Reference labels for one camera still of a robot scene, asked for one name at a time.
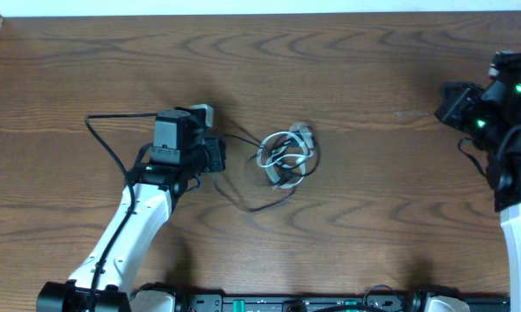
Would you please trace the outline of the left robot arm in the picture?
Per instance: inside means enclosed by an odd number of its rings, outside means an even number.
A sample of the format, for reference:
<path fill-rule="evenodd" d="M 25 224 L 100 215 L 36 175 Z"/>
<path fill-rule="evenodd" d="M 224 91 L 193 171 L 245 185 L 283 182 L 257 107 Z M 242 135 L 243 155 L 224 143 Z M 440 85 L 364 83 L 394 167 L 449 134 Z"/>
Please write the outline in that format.
<path fill-rule="evenodd" d="M 172 290 L 134 292 L 134 281 L 151 242 L 168 221 L 190 180 L 225 168 L 225 144 L 209 135 L 213 109 L 207 104 L 153 114 L 153 141 L 131 169 L 119 207 L 92 252 L 67 282 L 48 282 L 39 311 L 185 311 Z"/>

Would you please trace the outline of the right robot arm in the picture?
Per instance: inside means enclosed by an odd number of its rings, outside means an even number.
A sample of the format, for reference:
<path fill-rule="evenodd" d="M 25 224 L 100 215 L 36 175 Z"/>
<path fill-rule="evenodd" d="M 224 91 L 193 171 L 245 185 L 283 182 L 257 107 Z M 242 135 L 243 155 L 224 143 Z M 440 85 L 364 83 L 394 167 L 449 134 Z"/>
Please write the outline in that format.
<path fill-rule="evenodd" d="M 508 254 L 511 310 L 521 311 L 521 53 L 499 51 L 490 63 L 487 87 L 446 82 L 435 117 L 465 134 L 486 154 L 473 161 L 494 193 Z"/>

